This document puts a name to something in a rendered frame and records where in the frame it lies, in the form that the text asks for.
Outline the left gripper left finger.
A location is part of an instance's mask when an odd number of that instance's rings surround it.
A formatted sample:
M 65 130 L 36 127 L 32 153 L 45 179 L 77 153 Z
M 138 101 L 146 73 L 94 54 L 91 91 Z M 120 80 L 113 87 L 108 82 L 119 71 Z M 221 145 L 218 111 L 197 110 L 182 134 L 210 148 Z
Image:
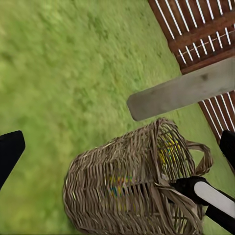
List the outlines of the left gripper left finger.
M 21 130 L 0 136 L 0 189 L 24 150 L 25 141 Z

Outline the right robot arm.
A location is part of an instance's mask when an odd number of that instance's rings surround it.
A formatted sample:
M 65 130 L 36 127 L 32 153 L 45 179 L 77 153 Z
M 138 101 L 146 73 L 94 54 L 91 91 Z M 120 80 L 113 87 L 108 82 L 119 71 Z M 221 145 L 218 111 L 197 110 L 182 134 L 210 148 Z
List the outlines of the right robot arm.
M 163 178 L 168 180 L 165 174 Z M 235 235 L 235 199 L 228 194 L 212 187 L 206 179 L 200 176 L 177 179 L 169 183 L 177 191 L 192 199 L 195 204 L 209 206 L 206 215 Z M 148 193 L 147 183 L 145 183 Z M 140 184 L 143 194 L 143 187 Z M 144 196 L 144 194 L 143 194 Z

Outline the wicker basket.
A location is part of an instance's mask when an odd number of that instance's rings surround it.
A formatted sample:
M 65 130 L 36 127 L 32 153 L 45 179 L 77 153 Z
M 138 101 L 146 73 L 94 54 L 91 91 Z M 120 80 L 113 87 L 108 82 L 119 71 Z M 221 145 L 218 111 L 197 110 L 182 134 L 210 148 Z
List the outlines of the wicker basket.
M 196 168 L 190 149 L 204 152 Z M 159 117 L 77 155 L 63 188 L 65 211 L 85 235 L 203 235 L 203 205 L 169 183 L 202 177 L 212 164 L 207 145 L 187 141 L 173 119 Z

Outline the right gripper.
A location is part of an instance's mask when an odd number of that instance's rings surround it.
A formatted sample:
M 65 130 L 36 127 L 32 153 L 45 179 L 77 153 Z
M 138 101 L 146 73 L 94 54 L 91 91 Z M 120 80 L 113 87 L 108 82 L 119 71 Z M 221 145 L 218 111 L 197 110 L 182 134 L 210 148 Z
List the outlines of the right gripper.
M 145 186 L 146 186 L 146 190 L 147 190 L 147 193 L 148 193 L 147 183 L 145 183 Z M 142 194 L 143 194 L 143 187 L 142 187 L 142 184 L 140 184 L 140 187 L 141 187 L 141 192 L 142 192 Z M 144 194 L 143 194 L 143 196 L 144 196 Z

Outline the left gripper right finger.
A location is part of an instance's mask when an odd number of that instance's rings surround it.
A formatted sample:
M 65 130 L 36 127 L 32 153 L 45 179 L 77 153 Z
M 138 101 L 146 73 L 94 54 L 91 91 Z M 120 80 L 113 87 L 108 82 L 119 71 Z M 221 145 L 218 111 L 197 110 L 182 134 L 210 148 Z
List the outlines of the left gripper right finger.
M 235 170 L 235 131 L 224 130 L 219 147 Z

